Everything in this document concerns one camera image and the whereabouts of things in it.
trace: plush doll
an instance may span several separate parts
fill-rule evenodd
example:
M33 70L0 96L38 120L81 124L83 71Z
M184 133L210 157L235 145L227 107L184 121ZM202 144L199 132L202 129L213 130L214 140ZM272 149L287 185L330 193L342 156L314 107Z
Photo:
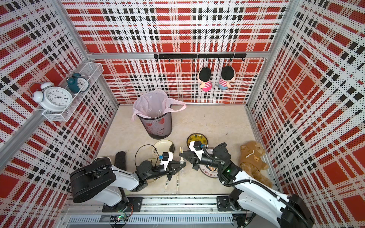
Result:
M198 71L197 79L198 82L201 82L199 86L204 92L208 92L212 88L212 83L210 82L210 75L212 74L211 70L208 67L202 67Z
M231 66L223 67L220 76L221 78L219 80L219 88L223 90L231 88L230 82L236 80L236 72Z
M248 175L271 188L273 186L272 182L260 172L260 170L269 168L269 165L261 160L264 153L262 145L256 141L250 141L242 145L239 166Z

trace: wire mesh shelf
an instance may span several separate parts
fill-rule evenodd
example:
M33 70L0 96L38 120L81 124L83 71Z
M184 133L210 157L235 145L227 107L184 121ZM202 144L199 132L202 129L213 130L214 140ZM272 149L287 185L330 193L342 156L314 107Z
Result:
M81 90L79 90L78 93L73 93L66 85L65 89L69 91L72 95L72 101L70 102L70 104L67 107L65 107L65 109L62 112L52 112L49 110L44 110L42 114L49 121L60 121L60 122L68 121L74 114L77 107L80 105L81 101L85 98L85 95L87 94L89 89L92 87L95 81L100 77L103 71L104 69L101 63L94 63L94 62L82 63L77 73L80 73L81 76L85 78L87 82L89 82L89 88L84 92L81 92Z

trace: alarm clock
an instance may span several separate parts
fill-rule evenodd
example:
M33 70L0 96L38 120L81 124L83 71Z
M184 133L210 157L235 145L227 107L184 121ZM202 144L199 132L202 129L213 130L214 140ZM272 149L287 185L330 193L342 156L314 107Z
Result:
M62 112L72 102L71 93L52 82L43 83L41 90L32 93L32 99L46 110Z
M72 77L67 78L67 84L73 93L85 92L89 88L88 80L81 77L79 73L73 73Z

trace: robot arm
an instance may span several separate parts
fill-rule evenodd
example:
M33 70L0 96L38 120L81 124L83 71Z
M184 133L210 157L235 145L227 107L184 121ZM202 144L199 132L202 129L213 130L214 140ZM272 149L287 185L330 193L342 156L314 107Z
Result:
M161 165L153 166L150 161L143 161L130 173L111 164L110 158L96 158L93 162L70 174L70 184L74 203L93 199L109 207L124 208L118 205L127 201L123 189L138 192L144 189L149 179L166 175L169 180L186 166L186 163L172 160L172 153L164 152Z
M229 196L227 208L235 211L250 210L278 228L313 226L314 219L299 196L294 194L289 197L249 176L231 162L231 155L226 145L226 143L218 145L214 148L213 155L210 155L201 142L191 142L190 151L184 151L180 156L192 163L195 170L198 170L200 164L218 168L220 182L224 186L235 187Z

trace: trash can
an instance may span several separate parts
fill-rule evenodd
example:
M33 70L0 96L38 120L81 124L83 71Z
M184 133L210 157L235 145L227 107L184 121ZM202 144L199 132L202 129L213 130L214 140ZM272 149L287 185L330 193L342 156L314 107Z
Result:
M182 108L173 110L173 104L182 105ZM134 102L132 121L138 116L151 138L164 139L172 132L171 113L185 108L184 102L169 98L164 91L156 89L143 94Z
M162 116L147 119L140 117L137 115L141 120L143 126L145 127L147 133L153 139L164 139L169 136L172 132L172 119L171 119L171 112L167 112Z

